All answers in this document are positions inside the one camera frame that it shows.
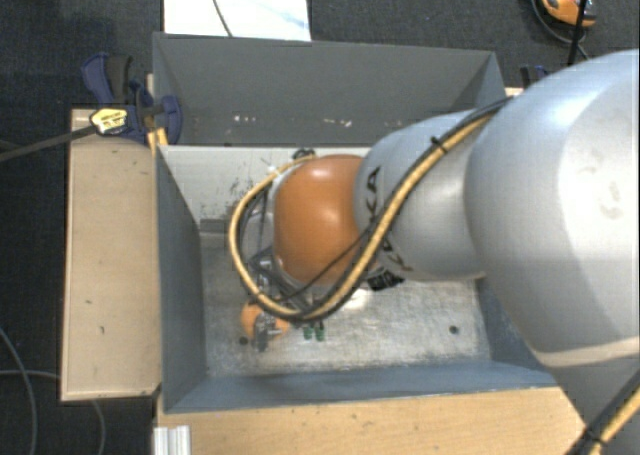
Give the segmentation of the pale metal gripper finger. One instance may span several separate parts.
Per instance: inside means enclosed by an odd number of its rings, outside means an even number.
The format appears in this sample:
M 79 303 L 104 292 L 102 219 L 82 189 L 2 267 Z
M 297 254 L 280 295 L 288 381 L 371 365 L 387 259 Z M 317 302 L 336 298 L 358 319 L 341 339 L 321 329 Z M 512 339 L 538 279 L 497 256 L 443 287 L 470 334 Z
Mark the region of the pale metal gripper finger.
M 259 352 L 264 352 L 269 343 L 281 334 L 277 325 L 277 318 L 271 315 L 259 315 L 254 322 L 254 346 Z

